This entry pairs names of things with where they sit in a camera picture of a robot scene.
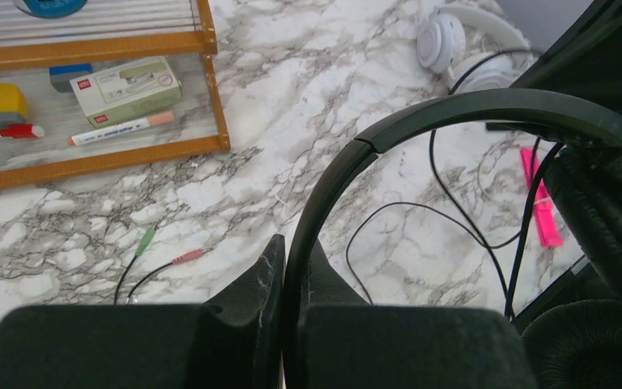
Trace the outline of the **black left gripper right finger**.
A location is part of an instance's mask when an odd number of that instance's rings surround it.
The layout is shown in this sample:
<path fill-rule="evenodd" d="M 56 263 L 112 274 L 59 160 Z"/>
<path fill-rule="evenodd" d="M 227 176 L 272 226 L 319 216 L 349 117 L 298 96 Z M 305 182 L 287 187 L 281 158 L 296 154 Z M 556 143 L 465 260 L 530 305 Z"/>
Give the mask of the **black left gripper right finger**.
<path fill-rule="evenodd" d="M 516 329 L 492 310 L 371 306 L 320 243 L 301 286 L 298 388 L 535 388 Z"/>

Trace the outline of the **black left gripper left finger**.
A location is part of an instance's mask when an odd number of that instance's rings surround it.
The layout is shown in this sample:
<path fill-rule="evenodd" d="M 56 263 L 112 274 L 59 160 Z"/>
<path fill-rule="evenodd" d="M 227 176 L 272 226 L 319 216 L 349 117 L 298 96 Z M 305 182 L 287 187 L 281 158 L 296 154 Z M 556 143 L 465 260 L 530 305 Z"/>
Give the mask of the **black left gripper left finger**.
<path fill-rule="evenodd" d="M 282 235 L 203 303 L 24 306 L 0 322 L 0 388 L 277 388 Z"/>

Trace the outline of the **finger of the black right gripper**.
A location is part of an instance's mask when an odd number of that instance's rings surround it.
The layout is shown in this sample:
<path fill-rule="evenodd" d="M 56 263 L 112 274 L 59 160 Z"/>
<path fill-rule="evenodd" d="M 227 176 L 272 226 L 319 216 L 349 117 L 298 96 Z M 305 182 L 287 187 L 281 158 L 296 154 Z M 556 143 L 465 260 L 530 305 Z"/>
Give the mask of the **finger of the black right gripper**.
<path fill-rule="evenodd" d="M 515 83 L 622 111 L 622 1 L 594 1 Z"/>

